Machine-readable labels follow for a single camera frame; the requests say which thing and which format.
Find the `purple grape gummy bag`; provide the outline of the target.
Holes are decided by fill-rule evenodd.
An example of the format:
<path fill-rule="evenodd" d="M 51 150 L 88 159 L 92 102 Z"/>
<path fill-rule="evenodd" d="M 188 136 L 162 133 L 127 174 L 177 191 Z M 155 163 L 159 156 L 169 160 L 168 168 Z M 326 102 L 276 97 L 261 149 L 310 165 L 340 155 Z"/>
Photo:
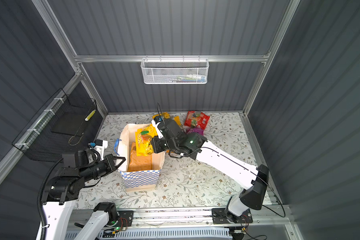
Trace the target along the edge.
<path fill-rule="evenodd" d="M 203 129 L 199 129 L 199 128 L 189 128 L 187 130 L 187 134 L 191 134 L 191 133 L 197 133 L 201 136 L 204 136 L 204 130 Z"/>

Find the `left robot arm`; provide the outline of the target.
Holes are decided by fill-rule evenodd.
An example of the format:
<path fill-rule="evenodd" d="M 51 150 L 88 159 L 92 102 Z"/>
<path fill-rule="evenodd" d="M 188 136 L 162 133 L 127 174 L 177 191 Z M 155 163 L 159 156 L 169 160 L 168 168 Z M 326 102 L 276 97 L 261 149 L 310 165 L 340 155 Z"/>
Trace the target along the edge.
<path fill-rule="evenodd" d="M 86 149 L 62 153 L 61 159 L 49 169 L 37 197 L 38 240 L 65 239 L 80 191 L 95 187 L 86 182 L 99 183 L 126 162 L 125 157 L 105 155 L 107 146 L 106 141 L 95 140 Z"/>

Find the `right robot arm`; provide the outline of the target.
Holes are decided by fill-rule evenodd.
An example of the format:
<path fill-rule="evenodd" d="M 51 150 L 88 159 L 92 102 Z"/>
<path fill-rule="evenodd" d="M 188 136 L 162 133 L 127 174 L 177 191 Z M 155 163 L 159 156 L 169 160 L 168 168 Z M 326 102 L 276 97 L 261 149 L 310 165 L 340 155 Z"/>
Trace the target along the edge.
<path fill-rule="evenodd" d="M 224 217 L 237 223 L 249 209 L 261 210 L 268 188 L 269 169 L 265 165 L 250 165 L 219 149 L 198 133 L 186 134 L 173 119 L 156 116 L 152 125 L 157 131 L 151 144 L 154 153 L 168 151 L 174 158 L 188 157 L 205 163 L 229 176 L 241 186 L 225 208 Z"/>

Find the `brown paper snack bag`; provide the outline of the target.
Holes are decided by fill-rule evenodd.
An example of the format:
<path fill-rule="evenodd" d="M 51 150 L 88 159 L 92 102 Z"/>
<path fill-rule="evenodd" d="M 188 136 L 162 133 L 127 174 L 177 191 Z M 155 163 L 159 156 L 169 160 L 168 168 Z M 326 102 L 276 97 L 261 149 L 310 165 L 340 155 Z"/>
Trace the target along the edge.
<path fill-rule="evenodd" d="M 153 169 L 152 156 L 138 156 L 136 143 L 131 144 L 128 172 L 149 171 Z"/>

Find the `red fruit gummy bag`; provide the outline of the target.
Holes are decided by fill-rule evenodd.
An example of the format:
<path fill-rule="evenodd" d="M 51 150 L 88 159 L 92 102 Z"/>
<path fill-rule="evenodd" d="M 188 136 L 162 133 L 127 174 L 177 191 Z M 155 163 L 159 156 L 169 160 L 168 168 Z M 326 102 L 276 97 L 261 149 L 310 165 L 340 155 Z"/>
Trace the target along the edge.
<path fill-rule="evenodd" d="M 190 128 L 205 130 L 207 128 L 210 116 L 198 111 L 188 111 L 184 125 Z"/>

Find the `white blue checkered paper bag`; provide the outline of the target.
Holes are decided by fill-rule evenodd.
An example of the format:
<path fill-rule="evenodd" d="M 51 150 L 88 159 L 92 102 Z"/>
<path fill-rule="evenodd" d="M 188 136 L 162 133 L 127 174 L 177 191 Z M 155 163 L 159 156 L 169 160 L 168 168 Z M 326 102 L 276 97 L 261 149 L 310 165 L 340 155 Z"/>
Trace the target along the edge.
<path fill-rule="evenodd" d="M 151 140 L 157 131 L 152 124 L 127 124 L 121 132 L 117 154 L 126 158 L 119 167 L 127 192 L 156 188 L 165 162 L 165 153 L 155 154 Z"/>

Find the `yellow mango gummy bag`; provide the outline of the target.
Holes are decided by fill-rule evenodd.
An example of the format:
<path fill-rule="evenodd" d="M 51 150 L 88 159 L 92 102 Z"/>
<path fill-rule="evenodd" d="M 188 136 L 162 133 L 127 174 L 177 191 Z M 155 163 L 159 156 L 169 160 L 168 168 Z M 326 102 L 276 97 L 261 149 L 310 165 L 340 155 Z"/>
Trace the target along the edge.
<path fill-rule="evenodd" d="M 151 140 L 157 135 L 156 128 L 152 124 L 144 128 L 140 128 L 135 132 L 137 156 L 145 157 L 154 153 Z"/>

